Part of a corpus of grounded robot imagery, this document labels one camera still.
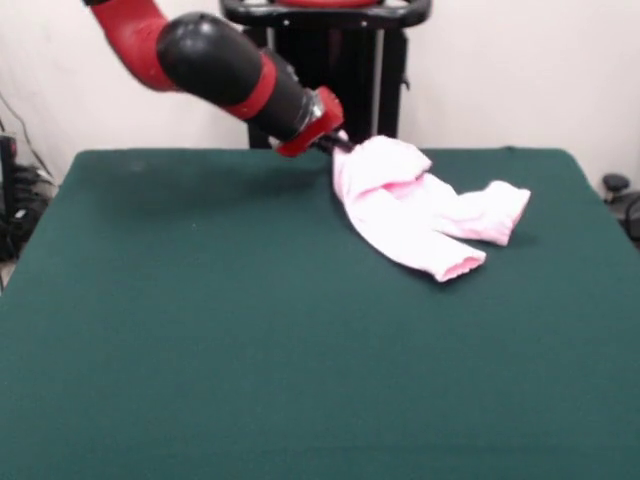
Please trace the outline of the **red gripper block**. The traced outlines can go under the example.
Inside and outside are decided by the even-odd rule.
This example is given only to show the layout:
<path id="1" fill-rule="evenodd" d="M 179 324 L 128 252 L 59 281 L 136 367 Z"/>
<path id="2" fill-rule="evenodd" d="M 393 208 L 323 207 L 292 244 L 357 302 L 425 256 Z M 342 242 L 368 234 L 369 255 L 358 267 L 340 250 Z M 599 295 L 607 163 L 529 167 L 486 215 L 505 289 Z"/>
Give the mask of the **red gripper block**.
<path id="1" fill-rule="evenodd" d="M 324 153 L 350 153 L 354 144 L 344 131 L 338 131 L 344 112 L 337 96 L 329 88 L 319 87 L 307 89 L 306 99 L 302 126 L 292 139 L 279 141 L 274 150 L 285 157 L 297 157 L 311 148 Z"/>

